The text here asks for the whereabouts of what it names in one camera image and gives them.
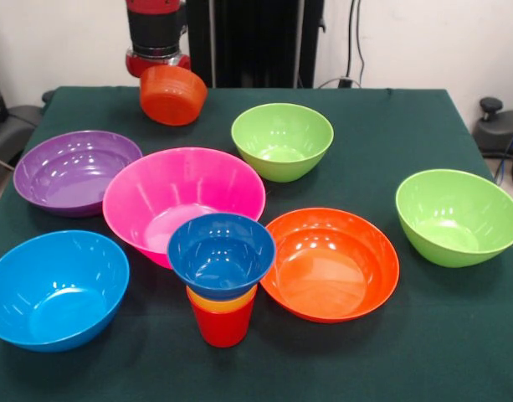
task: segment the black knob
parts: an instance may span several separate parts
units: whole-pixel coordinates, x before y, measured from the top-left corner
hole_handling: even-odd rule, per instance
[[[485,113],[483,120],[490,120],[497,111],[504,107],[504,104],[498,98],[486,97],[480,100],[480,106]]]

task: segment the yellow cup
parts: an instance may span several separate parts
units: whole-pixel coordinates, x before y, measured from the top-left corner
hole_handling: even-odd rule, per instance
[[[191,298],[191,301],[203,310],[209,312],[233,312],[239,308],[245,306],[254,297],[254,293],[258,289],[258,284],[254,285],[250,291],[244,295],[237,297],[232,300],[209,300],[205,297],[199,296],[197,293],[191,290],[189,286],[187,288],[187,296]]]

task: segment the orange bowl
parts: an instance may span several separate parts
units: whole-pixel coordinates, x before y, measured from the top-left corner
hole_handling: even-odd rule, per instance
[[[342,322],[381,306],[398,284],[398,255],[375,226],[338,209],[298,209],[267,225],[276,258],[260,284],[314,322]]]
[[[142,110],[167,126],[185,126],[197,120],[207,96],[204,81],[176,65],[155,65],[141,75]]]

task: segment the green bowl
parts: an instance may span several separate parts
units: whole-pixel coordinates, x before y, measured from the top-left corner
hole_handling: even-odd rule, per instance
[[[333,138],[332,125],[321,113],[290,103],[253,107],[232,125],[232,139],[244,161],[261,177],[280,183],[313,169]]]
[[[399,185],[396,205],[408,240],[434,264],[475,265],[513,245],[513,199],[474,174],[416,173]]]

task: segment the dark green tablecloth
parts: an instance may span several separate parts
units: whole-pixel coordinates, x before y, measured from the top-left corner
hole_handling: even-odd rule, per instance
[[[398,184],[418,170],[489,175],[445,91],[210,90],[198,122],[169,128],[142,114],[136,88],[63,88],[29,147],[66,131],[105,129],[135,140],[145,154],[189,145],[235,154],[233,119],[272,101],[317,109],[336,138],[301,180],[266,183],[261,222],[309,206],[369,219],[401,261],[386,305],[356,321],[320,325],[260,290],[245,340],[215,349],[201,339],[182,283],[125,246],[131,285],[112,325],[68,353],[30,353],[0,341],[0,401],[513,400],[513,247],[473,268],[440,268],[411,248],[394,208]],[[78,228],[114,237],[101,217],[56,218],[9,185],[0,201],[0,256],[35,235]]]

